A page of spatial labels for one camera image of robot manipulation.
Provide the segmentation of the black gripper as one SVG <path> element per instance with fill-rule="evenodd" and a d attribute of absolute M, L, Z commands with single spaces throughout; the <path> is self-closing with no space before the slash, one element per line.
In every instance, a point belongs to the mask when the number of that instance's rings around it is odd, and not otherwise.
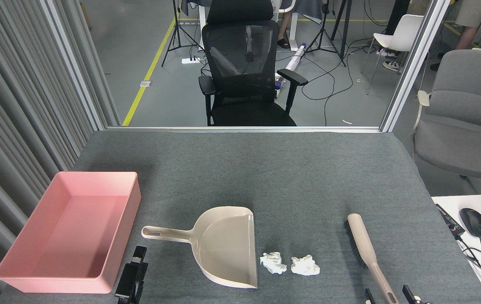
<path fill-rule="evenodd" d="M 138 304 L 143 293 L 148 263 L 144 262 L 147 248 L 137 246 L 131 261 L 125 264 L 115 291 L 118 304 Z"/>

